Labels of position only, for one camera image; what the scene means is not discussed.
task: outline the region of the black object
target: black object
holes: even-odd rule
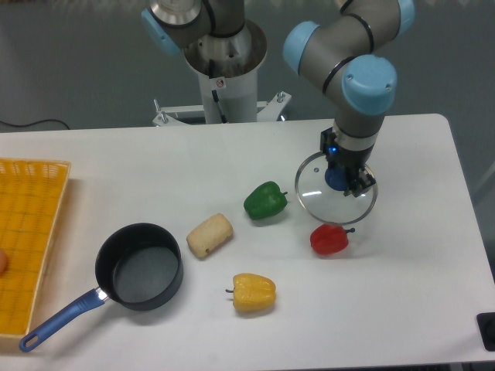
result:
[[[46,118],[44,120],[35,121],[35,122],[30,123],[30,124],[10,124],[8,122],[0,120],[0,124],[5,125],[5,126],[9,126],[10,128],[28,128],[30,126],[43,124],[45,122],[57,122],[59,124],[62,124],[67,130],[70,130],[70,127],[68,124],[66,124],[62,120],[58,120],[56,118]]]
[[[372,149],[373,146],[362,151],[350,151],[340,147],[336,142],[336,133],[333,128],[321,132],[319,150],[326,156],[329,170],[340,168],[338,173],[343,174],[345,178],[343,181],[347,184],[345,196],[352,194],[358,197],[376,183],[375,178],[365,171],[366,160],[369,159]]]
[[[158,308],[182,284],[184,271],[179,245],[172,234],[155,224],[125,226],[108,237],[101,247],[95,275],[108,297],[126,308],[135,311]]]
[[[477,315],[476,320],[485,349],[495,352],[495,313],[481,313]]]
[[[63,326],[108,298],[135,311],[149,311],[170,300],[183,281],[179,245],[160,226],[139,223],[112,234],[97,255],[99,288],[89,290],[19,342],[30,352]]]

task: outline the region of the yellow tray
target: yellow tray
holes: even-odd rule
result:
[[[70,162],[0,158],[0,338],[29,331]]]

